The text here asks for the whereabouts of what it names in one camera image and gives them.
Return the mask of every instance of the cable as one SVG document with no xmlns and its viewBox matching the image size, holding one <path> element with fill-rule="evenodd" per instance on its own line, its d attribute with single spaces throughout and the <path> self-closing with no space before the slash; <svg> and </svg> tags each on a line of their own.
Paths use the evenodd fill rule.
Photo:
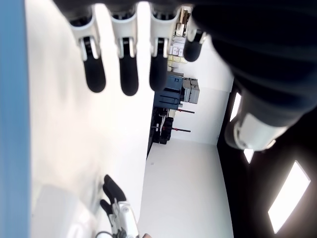
<svg viewBox="0 0 317 238">
<path fill-rule="evenodd" d="M 98 236 L 99 236 L 100 234 L 108 234 L 109 236 L 112 237 L 112 234 L 111 234 L 110 232 L 102 231 L 102 232 L 98 232 L 98 233 L 97 233 L 96 238 L 98 238 Z"/>
</svg>

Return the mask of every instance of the black fabric sleeve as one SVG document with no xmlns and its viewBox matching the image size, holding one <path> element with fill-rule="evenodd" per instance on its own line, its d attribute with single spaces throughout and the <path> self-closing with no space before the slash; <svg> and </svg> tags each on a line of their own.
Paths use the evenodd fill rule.
<svg viewBox="0 0 317 238">
<path fill-rule="evenodd" d="M 193 18 L 235 81 L 264 105 L 252 112 L 260 120 L 292 125 L 317 105 L 317 1 L 211 1 Z"/>
</svg>

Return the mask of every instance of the black fingertip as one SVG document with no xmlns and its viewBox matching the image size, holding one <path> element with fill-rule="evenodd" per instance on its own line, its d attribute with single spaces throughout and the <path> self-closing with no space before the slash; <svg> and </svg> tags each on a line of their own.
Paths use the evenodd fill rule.
<svg viewBox="0 0 317 238">
<path fill-rule="evenodd" d="M 107 188 L 107 186 L 104 184 L 103 185 L 103 191 L 105 192 L 105 195 L 109 198 L 110 203 L 114 204 L 114 194 L 112 194 L 109 189 Z"/>
<path fill-rule="evenodd" d="M 125 95 L 133 96 L 139 89 L 137 59 L 125 55 L 119 63 L 121 89 Z"/>
<path fill-rule="evenodd" d="M 113 214 L 111 205 L 109 203 L 107 203 L 105 200 L 102 199 L 100 201 L 100 205 L 101 205 L 102 209 L 107 213 L 108 216 Z"/>
<path fill-rule="evenodd" d="M 101 57 L 95 59 L 92 55 L 87 56 L 84 61 L 86 82 L 88 88 L 94 93 L 100 93 L 106 86 L 106 76 L 103 60 Z"/>
<path fill-rule="evenodd" d="M 198 59 L 200 55 L 200 51 L 202 49 L 202 44 L 199 44 L 199 42 L 193 41 L 190 42 L 186 40 L 183 55 L 185 60 L 188 62 L 194 62 Z"/>
<path fill-rule="evenodd" d="M 162 91 L 167 81 L 167 58 L 162 54 L 151 58 L 150 87 L 153 91 Z"/>
<path fill-rule="evenodd" d="M 104 192 L 106 191 L 114 198 L 117 199 L 117 201 L 126 201 L 126 197 L 124 195 L 124 192 L 121 190 L 121 188 L 112 180 L 112 178 L 109 175 L 105 176 L 105 184 L 103 186 Z"/>
</svg>

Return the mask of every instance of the robotic hand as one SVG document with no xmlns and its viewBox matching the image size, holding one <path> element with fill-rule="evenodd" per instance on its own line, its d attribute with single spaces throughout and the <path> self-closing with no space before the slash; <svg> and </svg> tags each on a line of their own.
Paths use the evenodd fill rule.
<svg viewBox="0 0 317 238">
<path fill-rule="evenodd" d="M 100 205 L 109 217 L 112 237 L 139 238 L 137 223 L 131 205 L 127 201 L 123 191 L 109 175 L 105 176 L 104 181 L 103 190 L 109 198 L 110 204 L 105 200 L 101 200 Z"/>
<path fill-rule="evenodd" d="M 138 90 L 136 62 L 139 0 L 54 0 L 68 20 L 84 62 L 87 85 L 101 92 L 106 77 L 93 6 L 110 11 L 118 46 L 122 91 Z M 317 23 L 311 1 L 151 0 L 150 86 L 166 83 L 167 52 L 182 4 L 192 4 L 184 46 L 187 61 L 198 59 L 206 34 L 241 89 L 239 113 L 227 125 L 227 144 L 261 151 L 317 105 Z"/>
</svg>

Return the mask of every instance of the ceiling light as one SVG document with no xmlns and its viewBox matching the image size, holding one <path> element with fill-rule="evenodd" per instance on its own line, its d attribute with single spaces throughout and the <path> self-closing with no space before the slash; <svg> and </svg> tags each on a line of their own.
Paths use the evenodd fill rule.
<svg viewBox="0 0 317 238">
<path fill-rule="evenodd" d="M 233 108 L 232 108 L 232 112 L 231 112 L 231 116 L 230 116 L 230 121 L 232 121 L 232 119 L 234 119 L 234 117 L 238 114 L 240 101 L 241 101 L 241 95 L 237 93 L 236 98 L 234 99 L 234 104 L 233 104 Z"/>
<path fill-rule="evenodd" d="M 295 161 L 281 191 L 268 211 L 274 233 L 277 233 L 295 209 L 311 180 Z"/>
<path fill-rule="evenodd" d="M 245 149 L 245 150 L 243 151 L 243 153 L 244 153 L 244 155 L 246 156 L 246 159 L 247 159 L 248 163 L 251 163 L 254 150 L 252 150 L 252 149 Z"/>
</svg>

